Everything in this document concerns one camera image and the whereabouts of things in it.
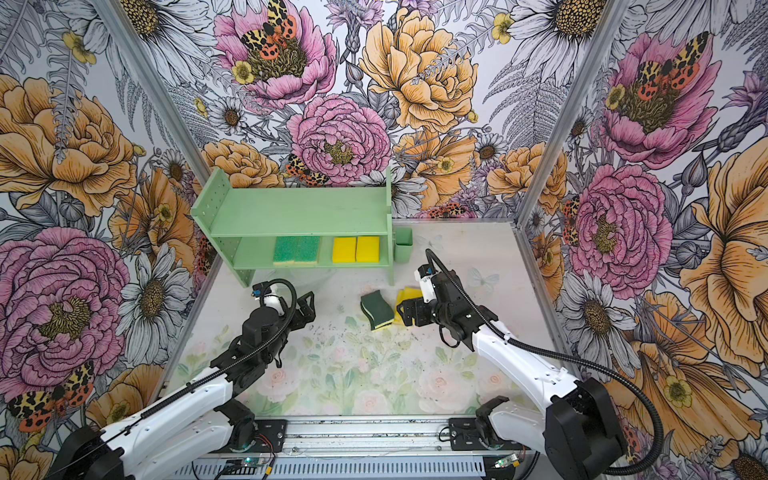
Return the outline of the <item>small yellow sponge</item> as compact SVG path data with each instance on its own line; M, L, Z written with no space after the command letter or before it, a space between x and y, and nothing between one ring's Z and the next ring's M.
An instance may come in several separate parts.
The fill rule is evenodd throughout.
M332 262L347 264L356 262L356 237L335 237L333 239Z

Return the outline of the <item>light green scrub sponge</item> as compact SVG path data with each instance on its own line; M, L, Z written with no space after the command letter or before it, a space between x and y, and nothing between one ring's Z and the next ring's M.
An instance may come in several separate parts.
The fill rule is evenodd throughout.
M316 236L299 237L294 251L294 263L314 265L318 262L322 238Z

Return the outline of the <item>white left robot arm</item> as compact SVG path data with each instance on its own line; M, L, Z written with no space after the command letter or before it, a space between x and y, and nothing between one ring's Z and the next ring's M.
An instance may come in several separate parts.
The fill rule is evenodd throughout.
M141 411L96 431L83 427L62 444L50 479L164 479L202 455L244 451L254 414L238 396L280 355L290 332L316 318L315 295L268 293L229 347L197 377Z

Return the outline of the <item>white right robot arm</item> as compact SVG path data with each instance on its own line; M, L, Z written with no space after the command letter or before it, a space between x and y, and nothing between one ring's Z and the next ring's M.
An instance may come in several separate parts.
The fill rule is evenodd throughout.
M532 401L530 408L498 395L475 413L475 431L488 449L525 446L548 457L564 479L596 479L627 450L627 440L605 389L516 346L498 316L476 305L453 271L422 266L421 293L397 307L408 326L437 325L459 344L490 361Z

